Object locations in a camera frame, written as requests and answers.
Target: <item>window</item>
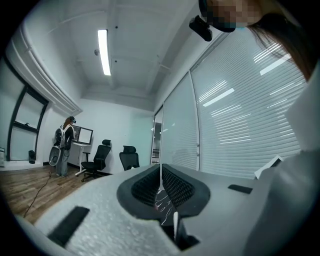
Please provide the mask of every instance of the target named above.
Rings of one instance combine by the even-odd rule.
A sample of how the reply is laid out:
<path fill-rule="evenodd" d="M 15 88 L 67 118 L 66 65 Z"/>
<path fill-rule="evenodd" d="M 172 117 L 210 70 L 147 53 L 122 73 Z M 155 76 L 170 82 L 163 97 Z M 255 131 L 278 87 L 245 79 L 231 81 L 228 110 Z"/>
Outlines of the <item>window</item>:
<path fill-rule="evenodd" d="M 48 101 L 23 80 L 6 57 L 4 61 L 15 77 L 24 84 L 11 117 L 6 158 L 7 161 L 28 160 L 29 151 L 32 150 L 37 155 L 38 134 Z"/>
<path fill-rule="evenodd" d="M 285 112 L 306 81 L 279 44 L 261 49 L 248 29 L 223 37 L 191 70 L 200 170 L 254 178 L 276 155 L 285 158 L 300 151 Z"/>

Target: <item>black camera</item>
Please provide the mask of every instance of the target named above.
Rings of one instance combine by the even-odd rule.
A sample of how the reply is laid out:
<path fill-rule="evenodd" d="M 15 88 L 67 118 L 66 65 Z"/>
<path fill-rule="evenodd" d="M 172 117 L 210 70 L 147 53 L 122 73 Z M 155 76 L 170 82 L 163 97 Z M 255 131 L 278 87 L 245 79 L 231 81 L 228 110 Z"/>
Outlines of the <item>black camera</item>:
<path fill-rule="evenodd" d="M 207 24 L 202 18 L 197 15 L 189 23 L 189 28 L 196 32 L 205 41 L 210 42 L 212 40 L 212 31 L 209 24 Z"/>

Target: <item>window blinds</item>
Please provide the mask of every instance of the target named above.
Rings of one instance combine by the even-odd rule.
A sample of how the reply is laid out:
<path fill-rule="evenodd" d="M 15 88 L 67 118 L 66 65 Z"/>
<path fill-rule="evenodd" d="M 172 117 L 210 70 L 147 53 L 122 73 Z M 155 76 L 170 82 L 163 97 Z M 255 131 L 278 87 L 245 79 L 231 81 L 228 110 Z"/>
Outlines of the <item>window blinds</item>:
<path fill-rule="evenodd" d="M 198 169 L 195 93 L 187 73 L 163 105 L 160 163 Z"/>
<path fill-rule="evenodd" d="M 247 28 L 236 29 L 198 63 L 200 171 L 254 178 L 274 156 L 300 151 L 285 112 L 306 81 L 279 44 L 263 50 Z"/>

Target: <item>gray panel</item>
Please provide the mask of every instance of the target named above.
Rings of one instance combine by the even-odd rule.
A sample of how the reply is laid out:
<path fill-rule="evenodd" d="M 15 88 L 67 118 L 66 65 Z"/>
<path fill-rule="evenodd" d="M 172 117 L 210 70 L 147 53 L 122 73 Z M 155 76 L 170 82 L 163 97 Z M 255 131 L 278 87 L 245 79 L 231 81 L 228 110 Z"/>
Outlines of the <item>gray panel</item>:
<path fill-rule="evenodd" d="M 69 252 L 88 256 L 176 254 L 179 250 L 158 221 L 135 219 L 117 200 L 119 185 L 149 167 L 88 182 L 47 210 L 35 223 L 36 228 L 48 235 L 75 206 L 80 206 L 90 212 L 66 245 Z"/>

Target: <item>white wall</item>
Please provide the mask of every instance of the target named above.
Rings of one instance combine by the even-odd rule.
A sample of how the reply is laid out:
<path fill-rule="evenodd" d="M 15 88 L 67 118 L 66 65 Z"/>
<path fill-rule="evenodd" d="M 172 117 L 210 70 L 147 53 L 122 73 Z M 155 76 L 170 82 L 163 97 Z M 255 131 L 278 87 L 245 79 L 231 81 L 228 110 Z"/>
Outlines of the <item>white wall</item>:
<path fill-rule="evenodd" d="M 93 161 L 97 148 L 103 140 L 111 140 L 111 151 L 106 158 L 103 172 L 116 174 L 123 172 L 119 153 L 123 146 L 134 146 L 139 154 L 140 166 L 150 164 L 153 132 L 153 113 L 129 106 L 104 101 L 81 99 L 83 112 L 76 115 L 77 126 L 93 130 L 89 161 Z M 79 147 L 72 145 L 68 162 L 78 164 Z"/>
<path fill-rule="evenodd" d="M 49 104 L 45 110 L 37 144 L 37 161 L 48 162 L 56 130 L 65 122 L 66 114 Z"/>
<path fill-rule="evenodd" d="M 195 64 L 199 57 L 221 34 L 221 32 L 215 28 L 212 28 L 211 30 L 213 37 L 213 40 L 211 42 L 206 42 L 195 32 L 193 32 L 185 41 L 184 45 L 182 46 L 180 52 L 173 62 L 170 71 L 171 74 L 164 79 L 155 96 L 155 112 L 159 110 L 166 98 L 178 85 L 178 83 L 185 76 L 188 70 Z"/>
<path fill-rule="evenodd" d="M 73 49 L 61 44 L 64 30 L 56 29 L 60 22 L 56 18 L 58 7 L 56 1 L 41 1 L 25 18 L 24 24 L 32 51 L 40 58 L 50 78 L 78 102 L 88 82 L 75 68 Z"/>

